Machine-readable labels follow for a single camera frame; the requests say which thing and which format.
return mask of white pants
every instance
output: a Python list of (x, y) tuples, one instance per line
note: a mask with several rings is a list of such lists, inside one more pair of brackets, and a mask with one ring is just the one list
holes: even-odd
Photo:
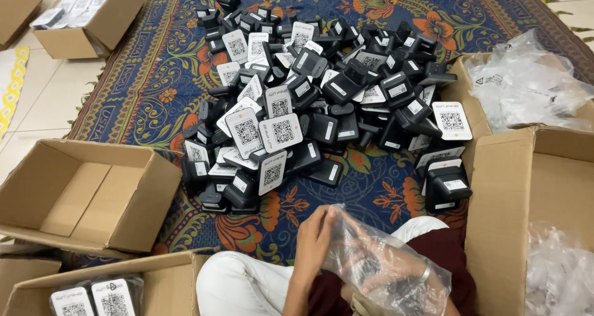
[[(410, 219), (392, 236), (412, 238), (447, 225), (435, 217)], [(201, 316), (281, 316), (292, 266), (268, 264), (234, 251), (214, 254), (196, 279)]]

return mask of maroon shirt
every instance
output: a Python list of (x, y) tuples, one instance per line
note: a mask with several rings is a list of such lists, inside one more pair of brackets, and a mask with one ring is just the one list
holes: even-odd
[[(460, 244), (460, 232), (450, 228), (431, 230), (411, 239), (408, 246), (435, 264), (451, 272), (450, 299), (461, 316), (477, 316), (475, 312), (476, 285), (466, 270), (466, 254)], [(308, 315), (352, 316), (351, 306), (340, 297), (342, 280), (323, 271), (314, 280), (309, 292)]]

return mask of hand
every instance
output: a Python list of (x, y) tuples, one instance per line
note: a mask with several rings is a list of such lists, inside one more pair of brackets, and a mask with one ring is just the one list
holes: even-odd
[(340, 211), (345, 222), (356, 233), (355, 238), (343, 241), (345, 249), (353, 252), (346, 252), (349, 258), (341, 268), (341, 271), (348, 273), (353, 266), (360, 261), (375, 259), (376, 266), (379, 266), (377, 274), (367, 277), (359, 288), (361, 293), (366, 294), (377, 286), (389, 282), (397, 282), (410, 276), (421, 276), (425, 271), (425, 261), (406, 251), (388, 244), (385, 240), (369, 236), (361, 223), (353, 219), (345, 211)]
[(311, 285), (328, 255), (335, 216), (330, 205), (319, 206), (299, 226), (293, 277), (301, 278), (304, 284)]

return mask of person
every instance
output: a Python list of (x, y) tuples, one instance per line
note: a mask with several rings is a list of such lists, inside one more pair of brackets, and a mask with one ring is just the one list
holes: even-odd
[[(358, 303), (354, 301), (358, 290), (343, 283), (332, 272), (319, 274), (328, 256), (331, 226), (337, 215), (342, 215), (355, 229), (359, 229), (356, 226), (358, 222), (346, 212), (319, 206), (299, 227), (294, 266), (269, 264), (234, 251), (214, 254), (205, 262), (196, 279), (200, 315), (353, 315), (353, 305)], [(434, 217), (424, 216), (410, 219), (392, 236), (452, 273), (451, 293), (444, 316), (476, 316), (476, 286), (466, 270), (466, 256), (456, 230)], [(362, 246), (368, 251), (379, 252), (369, 239), (364, 240)], [(389, 249), (389, 252), (402, 252), (397, 248)], [(401, 276), (424, 277), (427, 285), (441, 284), (419, 257), (398, 255), (379, 258), (399, 259), (399, 262), (381, 263), (382, 275), (375, 275), (369, 282), (364, 282), (360, 287), (363, 294), (386, 280), (386, 273), (392, 278), (392, 274), (398, 273)]]

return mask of open cardboard box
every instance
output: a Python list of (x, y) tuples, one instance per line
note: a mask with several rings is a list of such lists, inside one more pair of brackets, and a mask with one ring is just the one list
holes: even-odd
[(0, 259), (0, 315), (15, 284), (47, 275), (56, 274), (59, 261), (41, 259)]
[(0, 51), (8, 49), (41, 11), (42, 0), (0, 0)]
[(151, 250), (180, 179), (151, 148), (42, 139), (0, 186), (0, 233), (130, 258)]
[[(493, 134), (463, 62), (450, 69), (458, 82), (442, 90), (458, 101), (471, 127), (462, 160), (473, 195), (466, 228), (467, 267), (476, 282), (482, 316), (524, 316), (530, 222), (579, 231), (594, 251), (594, 133), (543, 125)], [(551, 65), (558, 61), (551, 56)], [(594, 102), (577, 117), (594, 122)]]
[(142, 273), (144, 278), (144, 316), (200, 316), (196, 297), (196, 277), (209, 259), (201, 248), (142, 259), (85, 268), (21, 282), (14, 286), (4, 316), (53, 316), (49, 297), (54, 289), (104, 275)]
[(143, 4), (144, 0), (106, 0), (85, 27), (46, 29), (33, 34), (53, 59), (107, 57)]

